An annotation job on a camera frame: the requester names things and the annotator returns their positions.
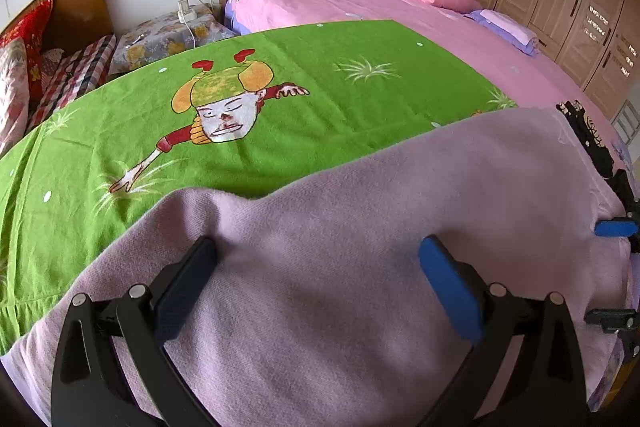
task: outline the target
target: green blanket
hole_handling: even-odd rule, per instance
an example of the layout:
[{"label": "green blanket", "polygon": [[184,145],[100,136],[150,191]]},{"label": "green blanket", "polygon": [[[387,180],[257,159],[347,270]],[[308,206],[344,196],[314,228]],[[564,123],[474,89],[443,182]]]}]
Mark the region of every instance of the green blanket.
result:
[{"label": "green blanket", "polygon": [[57,112],[0,160],[0,353],[171,190],[258,198],[512,104],[390,21],[272,30],[129,73]]}]

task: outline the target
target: cartoon mouth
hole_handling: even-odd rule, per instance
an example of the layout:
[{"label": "cartoon mouth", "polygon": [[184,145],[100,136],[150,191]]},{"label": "cartoon mouth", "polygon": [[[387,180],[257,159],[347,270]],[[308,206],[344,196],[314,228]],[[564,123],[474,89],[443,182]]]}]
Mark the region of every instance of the cartoon mouth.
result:
[{"label": "cartoon mouth", "polygon": [[225,126],[222,129],[218,129],[216,131],[213,131],[211,133],[211,136],[220,136],[221,134],[227,134],[230,132],[234,132],[237,131],[238,129],[240,129],[242,127],[241,123],[234,123],[231,125],[227,125],[225,124]]}]

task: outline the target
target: gray-pink fabric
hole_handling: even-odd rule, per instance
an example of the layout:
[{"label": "gray-pink fabric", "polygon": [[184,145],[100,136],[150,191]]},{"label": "gray-pink fabric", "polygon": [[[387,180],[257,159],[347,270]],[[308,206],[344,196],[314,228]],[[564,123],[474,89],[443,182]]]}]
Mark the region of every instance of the gray-pink fabric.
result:
[{"label": "gray-pink fabric", "polygon": [[414,427],[470,348],[418,264],[420,240],[436,233],[487,282],[529,298],[565,296],[590,394],[615,336],[585,325],[584,312],[623,306],[631,294],[628,241],[596,237],[593,225],[621,215],[558,111],[475,116],[260,200],[172,192],[82,272],[9,358],[49,410],[71,296],[119,296],[208,235],[223,259],[166,348],[222,425]]}]

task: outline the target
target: cartoon face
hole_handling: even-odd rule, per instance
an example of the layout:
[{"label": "cartoon face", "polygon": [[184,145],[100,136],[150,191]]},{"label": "cartoon face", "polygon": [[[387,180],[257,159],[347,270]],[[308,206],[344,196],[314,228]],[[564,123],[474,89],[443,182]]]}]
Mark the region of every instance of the cartoon face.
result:
[{"label": "cartoon face", "polygon": [[244,138],[254,126],[257,103],[264,90],[244,93],[201,105],[196,110],[204,133],[212,142],[227,142]]}]

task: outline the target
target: white pillow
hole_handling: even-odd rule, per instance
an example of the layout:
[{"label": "white pillow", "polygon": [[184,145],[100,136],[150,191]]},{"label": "white pillow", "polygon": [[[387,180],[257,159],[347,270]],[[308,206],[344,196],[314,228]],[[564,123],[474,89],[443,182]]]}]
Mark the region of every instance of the white pillow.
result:
[{"label": "white pillow", "polygon": [[0,158],[24,136],[28,112],[27,53],[18,38],[0,48]]}]

